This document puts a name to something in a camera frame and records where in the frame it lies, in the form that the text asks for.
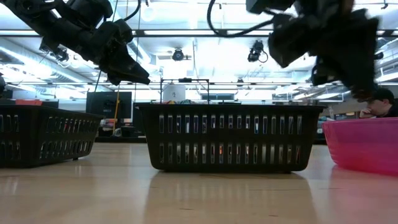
metal frame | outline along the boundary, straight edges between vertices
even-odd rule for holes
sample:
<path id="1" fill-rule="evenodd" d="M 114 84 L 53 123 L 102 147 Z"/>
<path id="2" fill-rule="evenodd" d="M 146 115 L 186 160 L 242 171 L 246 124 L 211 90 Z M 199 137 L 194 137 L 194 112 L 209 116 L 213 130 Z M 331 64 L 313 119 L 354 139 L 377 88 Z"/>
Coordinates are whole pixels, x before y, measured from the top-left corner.
<path id="1" fill-rule="evenodd" d="M 233 34 L 242 29 L 217 29 L 220 34 Z M 259 29 L 241 37 L 269 37 L 273 29 Z M 134 37 L 219 37 L 209 29 L 137 29 L 133 32 Z M 398 37 L 398 29 L 377 30 L 377 37 Z M 0 37 L 40 37 L 34 30 L 0 30 Z"/>
<path id="2" fill-rule="evenodd" d="M 208 105 L 210 104 L 210 81 L 209 81 L 209 79 L 201 79 L 201 78 L 199 78 L 199 79 L 192 79 L 192 78 L 188 78 L 188 79 L 184 79 L 184 78 L 181 78 L 181 79 L 163 79 L 163 78 L 161 78 L 160 79 L 160 103 L 163 102 L 163 95 L 162 95 L 162 93 L 163 93 L 163 82 L 164 81 L 171 81 L 171 82 L 178 81 L 179 83 L 184 83 L 183 80 L 189 81 L 187 83 L 191 83 L 192 81 L 196 81 L 196 82 L 204 81 L 204 82 L 207 82 L 207 104 Z"/>

ceiling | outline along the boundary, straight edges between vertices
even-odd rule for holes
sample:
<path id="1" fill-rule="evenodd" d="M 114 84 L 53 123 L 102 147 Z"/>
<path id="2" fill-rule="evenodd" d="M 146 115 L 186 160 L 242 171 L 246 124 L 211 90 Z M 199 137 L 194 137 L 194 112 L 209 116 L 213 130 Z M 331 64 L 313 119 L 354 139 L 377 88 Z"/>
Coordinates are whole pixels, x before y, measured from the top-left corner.
<path id="1" fill-rule="evenodd" d="M 243 0 L 224 0 L 217 1 L 220 4 L 213 8 L 212 21 L 217 29 L 245 29 L 254 26 L 261 21 L 270 19 L 266 14 L 254 15 L 246 12 L 246 7 Z M 379 16 L 381 18 L 380 29 L 398 29 L 398 2 L 396 0 L 387 1 L 390 5 L 386 9 L 381 9 L 384 3 L 377 0 L 356 0 L 356 9 L 367 8 L 370 16 Z M 125 17 L 135 10 L 136 1 L 119 0 L 117 5 L 117 14 L 115 19 Z M 208 29 L 206 21 L 206 11 L 208 1 L 183 1 L 183 0 L 152 0 L 149 7 L 143 4 L 140 13 L 130 19 L 128 24 L 133 30 L 181 30 L 181 29 Z M 0 21 L 7 21 L 0 23 L 0 30 L 30 30 L 21 20 L 19 20 L 11 11 L 0 4 Z M 218 37 L 140 37 L 135 38 L 132 47 L 129 47 L 129 53 L 134 59 L 137 59 L 141 65 L 150 73 L 151 80 L 154 82 L 149 86 L 139 85 L 137 89 L 146 93 L 142 95 L 158 97 L 158 88 L 160 76 L 163 78 L 208 78 L 211 82 L 236 82 L 238 78 L 243 78 L 245 82 L 277 82 L 277 83 L 305 83 L 310 78 L 310 71 L 315 63 L 315 57 L 304 55 L 302 58 L 296 60 L 287 68 L 280 68 L 280 66 L 269 58 L 266 63 L 256 62 L 249 63 L 248 53 L 255 41 L 261 40 L 267 47 L 267 38 L 258 37 L 241 37 L 235 39 L 222 39 Z M 380 39 L 381 51 L 385 51 L 388 55 L 380 64 L 387 65 L 391 62 L 395 63 L 396 53 L 398 50 L 395 44 L 391 41 L 394 39 Z M 19 86 L 24 85 L 33 90 L 40 89 L 45 92 L 45 89 L 54 88 L 52 85 L 33 85 L 32 82 L 62 82 L 62 83 L 81 83 L 81 85 L 64 85 L 60 88 L 68 88 L 71 91 L 76 91 L 79 94 L 70 96 L 69 98 L 84 98 L 87 91 L 93 91 L 94 87 L 91 83 L 95 83 L 98 78 L 99 71 L 96 70 L 96 65 L 91 62 L 84 61 L 79 55 L 72 51 L 70 60 L 67 63 L 57 62 L 49 55 L 43 54 L 39 50 L 41 38 L 40 37 L 0 37 L 0 52 L 4 48 L 10 50 L 18 55 L 22 55 L 32 61 L 31 66 L 15 66 L 10 67 L 5 64 L 1 65 L 2 72 L 9 72 L 7 82 L 18 83 Z M 138 46 L 139 56 L 133 49 Z M 175 49 L 182 49 L 187 60 L 181 62 L 174 62 L 171 59 Z M 267 57 L 263 55 L 261 60 L 266 60 Z M 50 68 L 52 73 L 47 77 L 40 77 L 36 75 L 37 68 L 34 68 L 34 63 L 39 63 L 47 68 Z M 17 75 L 16 73 L 25 72 L 30 75 Z M 106 82 L 106 74 L 102 74 L 100 82 Z M 223 88 L 238 89 L 236 84 L 232 83 L 227 88 L 226 85 L 213 85 L 211 88 L 214 92 L 220 91 Z M 111 85 L 100 85 L 97 91 L 114 91 L 118 88 L 131 90 L 134 85 L 121 85 L 120 87 Z M 321 86 L 320 88 L 311 87 L 310 85 L 264 85 L 260 87 L 249 87 L 250 92 L 260 90 L 267 90 L 261 94 L 286 94 L 291 98 L 294 95 L 302 93 L 313 93 L 312 97 L 330 94 L 335 92 L 336 96 L 330 99 L 341 98 L 341 93 L 346 92 L 344 88 L 333 85 Z"/>

desk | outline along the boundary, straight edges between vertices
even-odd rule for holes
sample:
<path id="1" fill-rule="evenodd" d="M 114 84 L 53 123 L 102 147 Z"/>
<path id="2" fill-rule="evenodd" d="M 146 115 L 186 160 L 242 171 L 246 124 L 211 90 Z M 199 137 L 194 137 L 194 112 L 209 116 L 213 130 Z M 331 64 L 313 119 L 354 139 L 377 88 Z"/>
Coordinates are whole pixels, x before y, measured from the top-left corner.
<path id="1" fill-rule="evenodd" d="M 145 144 L 95 144 L 79 161 L 0 169 L 0 223 L 395 224 L 397 189 L 335 167 L 326 146 L 293 174 L 176 174 L 153 169 Z"/>

